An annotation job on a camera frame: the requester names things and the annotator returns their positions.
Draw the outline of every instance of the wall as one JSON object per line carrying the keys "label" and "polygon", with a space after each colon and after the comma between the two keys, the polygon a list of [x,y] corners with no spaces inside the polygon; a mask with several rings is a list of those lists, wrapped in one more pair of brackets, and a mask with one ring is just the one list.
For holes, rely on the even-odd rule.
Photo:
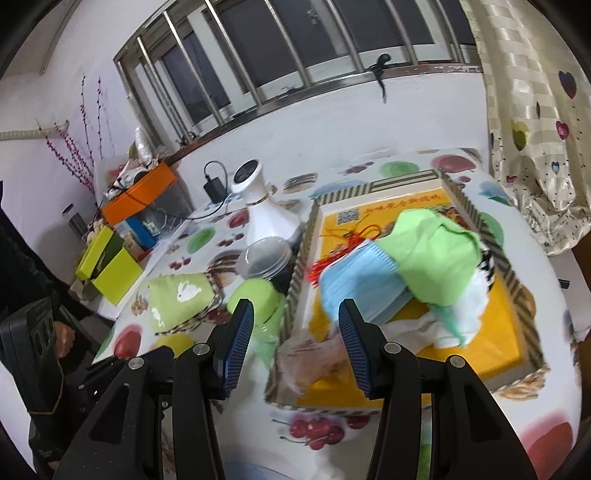
{"label": "wall", "polygon": [[[162,0],[83,0],[68,23],[47,72],[0,81],[0,131],[72,123],[80,135],[80,81],[101,76],[108,90],[112,145],[120,154],[132,142],[135,119],[117,80],[112,58]],[[258,157],[268,180],[281,165],[333,166],[367,152],[395,153],[471,147],[486,155],[485,90],[479,74],[434,74],[387,80],[388,103],[367,83],[305,100],[244,125],[186,157],[178,166],[195,205],[204,200],[202,165],[217,159],[235,170]],[[25,240],[61,278],[79,251],[61,220],[73,202],[89,219],[93,199],[56,161],[42,140],[0,142],[2,208]],[[9,374],[0,365],[0,420],[30,461],[25,432],[29,417]]]}
{"label": "wall", "polygon": [[198,148],[177,164],[193,204],[207,200],[202,185],[209,160],[231,172],[258,158],[271,182],[282,179],[284,164],[297,163],[304,174],[377,150],[474,148],[488,167],[482,75],[437,73],[384,83],[387,103],[375,82],[363,83],[269,113]]}

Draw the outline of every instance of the person's hand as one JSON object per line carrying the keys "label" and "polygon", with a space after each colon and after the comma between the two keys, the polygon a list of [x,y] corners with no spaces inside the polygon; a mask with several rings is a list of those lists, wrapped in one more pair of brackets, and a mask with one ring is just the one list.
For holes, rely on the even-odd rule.
{"label": "person's hand", "polygon": [[53,322],[56,330],[56,350],[57,357],[64,358],[72,349],[76,334],[74,330],[62,322]]}

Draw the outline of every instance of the orange lid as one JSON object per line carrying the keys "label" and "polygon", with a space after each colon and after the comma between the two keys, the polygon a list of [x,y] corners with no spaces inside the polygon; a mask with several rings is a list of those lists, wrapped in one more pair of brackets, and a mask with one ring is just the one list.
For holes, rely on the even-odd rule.
{"label": "orange lid", "polygon": [[114,226],[141,212],[146,208],[146,205],[150,205],[176,180],[177,177],[168,165],[161,163],[153,170],[150,170],[138,183],[128,188],[102,208],[105,221]]}

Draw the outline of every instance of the white device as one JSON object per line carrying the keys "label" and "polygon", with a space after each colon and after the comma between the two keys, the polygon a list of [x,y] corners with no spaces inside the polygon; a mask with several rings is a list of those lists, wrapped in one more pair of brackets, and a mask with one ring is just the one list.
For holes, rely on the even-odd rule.
{"label": "white device", "polygon": [[280,236],[291,245],[300,237],[298,216],[277,205],[265,185],[257,159],[242,165],[232,179],[232,192],[240,193],[248,208],[248,245],[268,236]]}

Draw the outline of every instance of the qr code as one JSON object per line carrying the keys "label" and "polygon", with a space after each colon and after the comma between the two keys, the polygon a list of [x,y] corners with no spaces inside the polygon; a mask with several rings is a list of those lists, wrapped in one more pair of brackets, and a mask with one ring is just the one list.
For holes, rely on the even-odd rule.
{"label": "qr code", "polygon": [[339,212],[336,216],[336,224],[342,225],[343,223],[354,222],[359,220],[359,209],[347,210],[346,212]]}

